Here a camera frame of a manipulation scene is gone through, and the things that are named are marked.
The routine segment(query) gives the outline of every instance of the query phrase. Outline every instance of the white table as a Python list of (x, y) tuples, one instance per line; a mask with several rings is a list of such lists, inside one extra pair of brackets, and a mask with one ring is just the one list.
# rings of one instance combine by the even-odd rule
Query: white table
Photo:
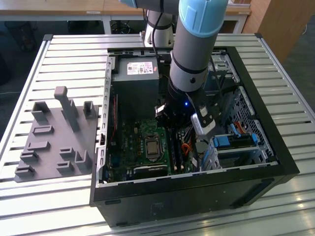
[(85, 100), (101, 112), (108, 47), (142, 47), (138, 35), (67, 35), (43, 41), (8, 128), (0, 143), (0, 234), (155, 236), (297, 235), (315, 228), (315, 115), (263, 39), (222, 34), (217, 46), (235, 46), (301, 172), (249, 207), (180, 219), (109, 228), (89, 207), (91, 175), (15, 183), (14, 171), (26, 144), (35, 100), (54, 101), (67, 86), (77, 106)]
[[(233, 33), (242, 33), (248, 15), (225, 16), (225, 21), (236, 21)], [(141, 15), (0, 15), (0, 21), (102, 21), (105, 34), (111, 34), (110, 21), (141, 21)]]

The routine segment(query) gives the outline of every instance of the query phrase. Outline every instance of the cpu socket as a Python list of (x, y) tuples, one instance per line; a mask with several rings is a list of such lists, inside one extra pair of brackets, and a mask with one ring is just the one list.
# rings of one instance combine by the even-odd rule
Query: cpu socket
[(145, 144), (146, 157), (150, 161), (156, 162), (161, 157), (159, 136), (158, 135), (147, 136), (145, 138)]

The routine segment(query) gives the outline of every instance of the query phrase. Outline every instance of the wooden desk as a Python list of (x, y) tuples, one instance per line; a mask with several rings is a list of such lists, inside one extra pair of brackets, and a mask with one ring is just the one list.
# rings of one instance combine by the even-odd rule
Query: wooden desk
[(0, 0), (0, 15), (102, 14), (104, 0)]
[[(241, 33), (251, 10), (245, 7), (228, 7), (226, 10), (225, 21), (236, 22), (233, 25), (233, 33)], [(128, 7), (118, 0), (104, 0), (103, 20), (105, 32), (110, 32), (110, 21), (112, 20), (142, 20), (142, 9)]]
[[(228, 7), (225, 20), (235, 21), (234, 33), (241, 33), (251, 10)], [(0, 0), (0, 21), (103, 21), (110, 34), (112, 20), (142, 20), (142, 9), (118, 0)]]
[[(227, 16), (250, 15), (251, 10), (245, 7), (228, 7)], [(119, 0), (104, 0), (103, 13), (107, 15), (142, 15), (142, 9), (128, 7)]]

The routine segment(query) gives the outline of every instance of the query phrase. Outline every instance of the wooden cabinet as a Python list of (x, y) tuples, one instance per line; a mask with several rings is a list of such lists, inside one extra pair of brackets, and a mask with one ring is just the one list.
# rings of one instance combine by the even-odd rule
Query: wooden cabinet
[(280, 62), (315, 13), (315, 0), (252, 0), (243, 33), (261, 33)]

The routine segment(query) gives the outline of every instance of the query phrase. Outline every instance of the open computer tower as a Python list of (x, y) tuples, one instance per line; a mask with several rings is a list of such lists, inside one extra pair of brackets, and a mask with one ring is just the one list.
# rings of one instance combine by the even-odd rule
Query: open computer tower
[(91, 205), (110, 227), (250, 205), (299, 173), (234, 47), (209, 62), (203, 87), (220, 107), (211, 135), (160, 126), (170, 50), (108, 50)]

